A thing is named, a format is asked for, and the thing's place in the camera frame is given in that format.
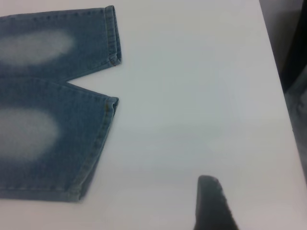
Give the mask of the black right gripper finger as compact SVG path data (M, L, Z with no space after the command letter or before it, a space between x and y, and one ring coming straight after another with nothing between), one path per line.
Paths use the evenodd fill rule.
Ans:
M197 183L195 230L238 230L224 195L215 177L201 175Z

